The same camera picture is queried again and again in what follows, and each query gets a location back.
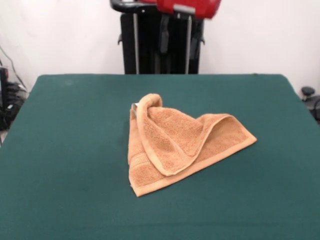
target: white wall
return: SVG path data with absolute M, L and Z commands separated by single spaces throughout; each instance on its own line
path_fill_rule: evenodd
M 109 0 L 0 0 L 0 8 L 0 44 L 29 88 L 42 74 L 123 73 L 120 14 Z M 222 0 L 205 25 L 200 72 L 282 73 L 296 91 L 320 91 L 319 13 L 319 0 Z

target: green tablecloth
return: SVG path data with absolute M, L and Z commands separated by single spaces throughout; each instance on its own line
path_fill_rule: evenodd
M 137 198 L 129 109 L 230 113 L 258 142 Z M 0 240 L 319 240 L 320 129 L 280 75 L 41 76 L 0 149 Z

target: folded towel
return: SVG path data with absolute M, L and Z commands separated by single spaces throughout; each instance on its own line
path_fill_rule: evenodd
M 194 119 L 148 94 L 130 110 L 129 181 L 137 197 L 176 183 L 257 139 L 229 114 Z

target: green table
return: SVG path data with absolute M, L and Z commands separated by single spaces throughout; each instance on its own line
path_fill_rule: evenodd
M 129 109 L 235 115 L 254 145 L 137 198 Z M 0 149 L 0 240 L 319 240 L 320 129 L 281 75 L 41 76 Z

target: metal rod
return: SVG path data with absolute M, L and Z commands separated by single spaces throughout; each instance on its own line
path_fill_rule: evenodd
M 191 16 L 189 16 L 187 30 L 186 30 L 187 32 L 186 32 L 186 49 L 185 49 L 185 74 L 189 73 L 191 30 L 192 30 L 192 18 Z
M 133 14 L 134 28 L 134 54 L 135 54 L 135 73 L 139 74 L 139 35 L 138 35 L 138 14 Z

